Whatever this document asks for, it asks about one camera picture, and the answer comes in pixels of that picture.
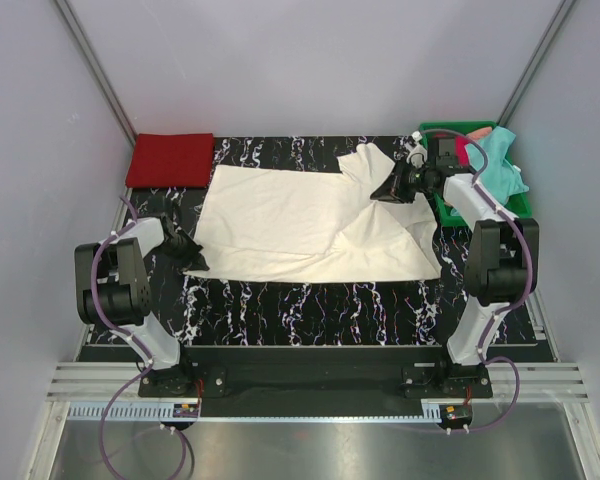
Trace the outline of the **cream white t shirt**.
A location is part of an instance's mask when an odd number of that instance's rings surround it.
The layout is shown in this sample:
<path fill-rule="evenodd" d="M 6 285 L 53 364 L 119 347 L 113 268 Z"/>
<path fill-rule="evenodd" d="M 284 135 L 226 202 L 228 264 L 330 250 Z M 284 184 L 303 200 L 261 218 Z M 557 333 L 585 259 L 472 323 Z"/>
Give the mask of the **cream white t shirt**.
<path fill-rule="evenodd" d="M 395 163 L 374 144 L 336 173 L 220 165 L 195 228 L 200 277 L 248 282 L 435 280 L 437 222 L 429 203 L 372 199 Z"/>

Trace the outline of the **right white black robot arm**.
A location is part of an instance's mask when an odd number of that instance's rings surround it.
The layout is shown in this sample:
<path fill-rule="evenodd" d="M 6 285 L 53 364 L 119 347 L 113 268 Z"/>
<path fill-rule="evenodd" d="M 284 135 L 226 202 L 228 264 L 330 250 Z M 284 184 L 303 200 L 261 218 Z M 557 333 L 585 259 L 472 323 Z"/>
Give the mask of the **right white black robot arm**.
<path fill-rule="evenodd" d="M 400 162 L 371 194 L 373 200 L 412 203 L 418 193 L 439 193 L 471 230 L 463 275 L 468 294 L 461 319 L 432 367 L 406 369 L 404 393 L 423 398 L 464 397 L 490 386 L 487 351 L 507 314 L 526 302 L 537 282 L 539 225 L 517 218 L 486 190 L 471 167 L 415 167 Z"/>

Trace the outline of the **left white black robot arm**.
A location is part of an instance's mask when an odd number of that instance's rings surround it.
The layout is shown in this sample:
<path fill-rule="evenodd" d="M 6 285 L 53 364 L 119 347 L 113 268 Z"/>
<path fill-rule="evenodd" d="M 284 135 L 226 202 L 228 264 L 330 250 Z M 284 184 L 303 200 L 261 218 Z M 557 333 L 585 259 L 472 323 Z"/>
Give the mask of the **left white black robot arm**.
<path fill-rule="evenodd" d="M 74 250 L 77 311 L 130 346 L 143 362 L 140 394 L 183 397 L 202 388 L 199 369 L 152 308 L 144 259 L 158 250 L 183 271 L 206 272 L 202 247 L 177 229 L 171 215 L 131 219 L 120 231 Z"/>

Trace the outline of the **magenta t shirt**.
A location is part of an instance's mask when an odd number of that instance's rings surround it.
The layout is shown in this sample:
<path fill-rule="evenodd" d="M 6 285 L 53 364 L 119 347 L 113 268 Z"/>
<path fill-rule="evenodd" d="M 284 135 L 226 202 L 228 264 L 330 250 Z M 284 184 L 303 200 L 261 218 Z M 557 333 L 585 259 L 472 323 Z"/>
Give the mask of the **magenta t shirt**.
<path fill-rule="evenodd" d="M 458 157 L 458 163 L 463 167 L 470 166 L 469 154 L 467 147 L 470 146 L 470 142 L 464 137 L 455 138 L 455 151 Z"/>

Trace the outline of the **folded red t shirt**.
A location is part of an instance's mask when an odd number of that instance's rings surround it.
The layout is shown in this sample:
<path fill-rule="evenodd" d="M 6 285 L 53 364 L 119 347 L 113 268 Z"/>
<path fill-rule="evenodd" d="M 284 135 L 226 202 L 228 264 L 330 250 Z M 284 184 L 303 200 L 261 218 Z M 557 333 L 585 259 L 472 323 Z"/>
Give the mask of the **folded red t shirt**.
<path fill-rule="evenodd" d="M 126 175 L 128 188 L 205 188 L 211 180 L 211 133 L 138 135 Z"/>

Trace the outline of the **salmon pink t shirt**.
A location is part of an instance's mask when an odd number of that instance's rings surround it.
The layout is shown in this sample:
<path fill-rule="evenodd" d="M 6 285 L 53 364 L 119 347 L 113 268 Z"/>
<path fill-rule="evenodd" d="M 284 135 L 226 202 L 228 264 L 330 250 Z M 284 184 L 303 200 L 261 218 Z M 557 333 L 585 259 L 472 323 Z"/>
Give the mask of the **salmon pink t shirt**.
<path fill-rule="evenodd" d="M 467 134 L 467 142 L 471 145 L 474 143 L 482 145 L 484 140 L 492 133 L 492 131 L 493 128 L 491 126 L 476 129 Z"/>

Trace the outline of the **teal t shirt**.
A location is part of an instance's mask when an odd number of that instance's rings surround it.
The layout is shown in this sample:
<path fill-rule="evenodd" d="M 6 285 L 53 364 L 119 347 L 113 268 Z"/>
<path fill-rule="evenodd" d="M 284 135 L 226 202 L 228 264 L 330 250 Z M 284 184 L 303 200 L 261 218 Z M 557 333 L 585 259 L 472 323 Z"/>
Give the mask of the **teal t shirt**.
<path fill-rule="evenodd" d="M 500 126 L 492 128 L 484 143 L 479 144 L 488 156 L 488 165 L 479 179 L 500 204 L 506 205 L 512 196 L 528 192 L 529 187 L 522 179 L 521 170 L 507 159 L 516 135 Z"/>

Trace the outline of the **green plastic bin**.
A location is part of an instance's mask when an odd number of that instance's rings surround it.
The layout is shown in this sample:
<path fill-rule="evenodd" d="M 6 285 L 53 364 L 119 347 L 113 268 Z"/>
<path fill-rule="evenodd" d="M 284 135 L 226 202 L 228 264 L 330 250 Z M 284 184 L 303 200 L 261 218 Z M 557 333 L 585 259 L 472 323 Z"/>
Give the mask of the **green plastic bin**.
<path fill-rule="evenodd" d="M 499 125 L 493 121 L 428 122 L 421 123 L 418 129 L 420 131 L 430 129 L 449 129 L 460 132 L 467 136 L 468 133 L 486 126 L 496 127 Z M 470 144 L 470 146 L 467 147 L 467 152 L 469 154 L 470 165 L 476 170 L 482 167 L 484 159 L 478 149 Z M 514 165 L 509 151 L 507 153 L 507 159 Z M 532 210 L 526 194 L 527 192 L 512 196 L 508 203 L 504 206 L 520 218 L 531 217 Z M 441 226 L 466 226 L 460 214 L 455 209 L 451 208 L 450 205 L 446 204 L 439 196 L 434 196 L 434 201 Z"/>

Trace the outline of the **aluminium rail frame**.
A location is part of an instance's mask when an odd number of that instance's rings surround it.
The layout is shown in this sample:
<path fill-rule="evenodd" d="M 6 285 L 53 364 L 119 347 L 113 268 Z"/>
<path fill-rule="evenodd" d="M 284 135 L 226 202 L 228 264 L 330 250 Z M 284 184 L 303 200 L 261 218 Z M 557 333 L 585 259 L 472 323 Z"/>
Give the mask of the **aluminium rail frame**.
<path fill-rule="evenodd" d="M 588 395 L 578 367 L 573 363 L 519 363 L 520 403 L 586 403 Z M 513 398 L 515 378 L 504 363 L 488 367 L 491 394 L 472 389 L 472 402 L 505 403 Z M 104 402 L 126 382 L 133 383 L 122 393 L 123 400 L 139 397 L 139 371 L 133 363 L 63 362 L 56 366 L 46 400 L 49 402 Z"/>

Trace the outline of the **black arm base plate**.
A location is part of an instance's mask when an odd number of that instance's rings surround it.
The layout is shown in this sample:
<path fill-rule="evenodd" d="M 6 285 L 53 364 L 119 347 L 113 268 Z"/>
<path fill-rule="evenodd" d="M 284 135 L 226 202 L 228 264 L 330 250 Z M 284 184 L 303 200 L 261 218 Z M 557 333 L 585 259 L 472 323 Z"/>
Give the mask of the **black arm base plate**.
<path fill-rule="evenodd" d="M 443 353 L 441 347 L 188 347 L 199 369 L 202 388 L 183 397 L 222 406 L 298 405 L 350 411 L 378 408 L 395 411 L 400 404 L 433 399 L 472 399 L 435 394 L 423 398 L 404 393 L 406 369 L 422 372 Z"/>

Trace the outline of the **right aluminium corner post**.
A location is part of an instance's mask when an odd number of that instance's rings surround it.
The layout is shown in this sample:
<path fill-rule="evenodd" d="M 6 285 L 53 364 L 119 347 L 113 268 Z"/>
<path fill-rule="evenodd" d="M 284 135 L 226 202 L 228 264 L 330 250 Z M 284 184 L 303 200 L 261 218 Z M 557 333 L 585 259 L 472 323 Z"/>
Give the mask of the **right aluminium corner post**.
<path fill-rule="evenodd" d="M 579 4 L 579 0 L 561 0 L 558 2 L 556 10 L 552 14 L 498 117 L 498 125 L 503 127 L 509 126 L 526 93 L 533 84 L 535 77 L 548 59 L 562 30 Z"/>

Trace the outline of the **aluminium corner post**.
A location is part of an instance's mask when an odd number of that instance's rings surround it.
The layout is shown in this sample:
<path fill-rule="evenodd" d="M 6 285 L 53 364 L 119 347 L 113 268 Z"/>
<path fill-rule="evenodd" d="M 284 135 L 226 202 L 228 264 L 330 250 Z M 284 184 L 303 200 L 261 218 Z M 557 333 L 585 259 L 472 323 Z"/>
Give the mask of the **aluminium corner post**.
<path fill-rule="evenodd" d="M 562 30 L 579 4 L 579 0 L 561 0 L 558 2 L 556 10 L 552 14 L 498 117 L 498 125 L 503 127 L 509 126 L 526 93 L 533 84 L 535 77 L 548 59 Z"/>
<path fill-rule="evenodd" d="M 128 143 L 131 146 L 134 146 L 137 138 L 136 130 L 132 126 L 131 120 L 125 112 L 125 109 L 98 58 L 96 50 L 72 6 L 72 2 L 67 0 L 54 0 L 53 4 L 58 9 L 62 21 L 75 41 L 77 49 L 85 61 L 98 90 L 109 106 L 116 123 L 122 130 Z"/>

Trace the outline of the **left aluminium corner post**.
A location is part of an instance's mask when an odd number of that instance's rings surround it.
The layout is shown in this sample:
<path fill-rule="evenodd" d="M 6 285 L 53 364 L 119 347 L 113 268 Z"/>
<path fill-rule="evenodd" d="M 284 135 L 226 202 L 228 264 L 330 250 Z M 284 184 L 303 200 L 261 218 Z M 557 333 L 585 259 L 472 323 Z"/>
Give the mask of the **left aluminium corner post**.
<path fill-rule="evenodd" d="M 67 0 L 54 0 L 53 4 L 58 9 L 62 21 L 75 41 L 77 49 L 85 61 L 98 90 L 109 106 L 116 123 L 122 130 L 128 143 L 131 146 L 134 146 L 137 138 L 136 130 L 132 126 L 131 120 L 125 112 L 125 109 L 98 58 L 96 50 L 72 6 L 72 2 Z"/>

